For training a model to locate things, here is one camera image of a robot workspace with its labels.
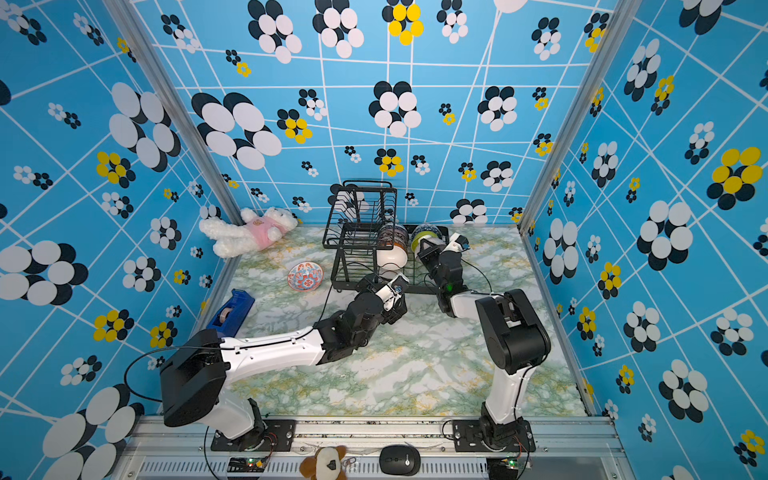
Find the lime green bowl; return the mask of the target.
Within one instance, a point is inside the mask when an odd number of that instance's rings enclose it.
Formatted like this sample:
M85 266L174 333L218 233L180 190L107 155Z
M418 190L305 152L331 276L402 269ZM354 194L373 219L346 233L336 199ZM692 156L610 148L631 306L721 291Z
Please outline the lime green bowl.
M443 238L443 234L441 233L440 229L433 224L421 224L414 228L411 240L412 241L418 241L422 237L436 237L436 238Z

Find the plain white bowl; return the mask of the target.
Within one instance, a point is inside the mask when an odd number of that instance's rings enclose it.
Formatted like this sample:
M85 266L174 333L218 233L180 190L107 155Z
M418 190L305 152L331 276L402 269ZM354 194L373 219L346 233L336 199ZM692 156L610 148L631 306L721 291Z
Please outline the plain white bowl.
M401 269L407 262L406 251L398 245L394 245L391 249L378 249L376 252L377 266L384 270Z

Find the brown white patterned bowl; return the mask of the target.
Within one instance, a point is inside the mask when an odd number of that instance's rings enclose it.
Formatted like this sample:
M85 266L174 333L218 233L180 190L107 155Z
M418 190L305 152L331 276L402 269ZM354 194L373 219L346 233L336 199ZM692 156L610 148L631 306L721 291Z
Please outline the brown white patterned bowl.
M405 250L409 241L408 230L400 224L385 224L377 236L377 247L383 250L394 249L395 247Z

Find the red blue patterned bowl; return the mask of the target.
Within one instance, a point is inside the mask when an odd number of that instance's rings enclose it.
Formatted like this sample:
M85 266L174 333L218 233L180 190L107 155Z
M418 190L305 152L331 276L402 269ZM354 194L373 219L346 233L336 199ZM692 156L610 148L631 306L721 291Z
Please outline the red blue patterned bowl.
M316 290L324 280L324 270L316 262L302 261L294 265L287 275L289 287L298 292Z

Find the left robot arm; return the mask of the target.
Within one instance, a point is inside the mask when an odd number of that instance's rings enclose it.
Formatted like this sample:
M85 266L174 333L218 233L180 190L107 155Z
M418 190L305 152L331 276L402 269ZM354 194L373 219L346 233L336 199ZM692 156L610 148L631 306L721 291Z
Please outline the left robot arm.
M343 311L294 332L237 339L213 329L196 333L161 368L163 423L175 428L203 424L236 450L254 450L267 435L252 399L232 385L257 374L316 366L350 356L366 346L376 328L407 312L401 286L362 292Z

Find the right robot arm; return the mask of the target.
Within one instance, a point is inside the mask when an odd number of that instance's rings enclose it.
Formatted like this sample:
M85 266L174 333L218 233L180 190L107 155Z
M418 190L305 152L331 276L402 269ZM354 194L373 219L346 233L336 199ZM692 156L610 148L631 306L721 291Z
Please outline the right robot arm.
M548 357L551 340L525 292L478 293L463 281L463 252L468 241L455 234L448 241L423 237L415 255L436 286L440 310L453 318L477 322L495 366L491 390L481 406L478 425L454 442L480 442L490 451L515 447L535 450L530 424L519 413L525 390L535 369Z

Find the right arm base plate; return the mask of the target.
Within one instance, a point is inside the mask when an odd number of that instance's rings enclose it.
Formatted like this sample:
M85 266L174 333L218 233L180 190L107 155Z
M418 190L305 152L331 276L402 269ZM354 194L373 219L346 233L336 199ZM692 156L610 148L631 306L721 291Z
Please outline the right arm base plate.
M507 424L495 424L485 417L479 420L454 420L452 428L457 452L525 454L537 449L531 425L523 418Z

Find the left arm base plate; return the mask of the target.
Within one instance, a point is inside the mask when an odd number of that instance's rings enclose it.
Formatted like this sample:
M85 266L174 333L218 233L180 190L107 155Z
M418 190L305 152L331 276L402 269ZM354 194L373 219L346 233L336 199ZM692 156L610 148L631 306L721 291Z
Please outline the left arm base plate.
M295 420L266 420L235 440L216 431L209 446L214 452L289 452L295 427Z

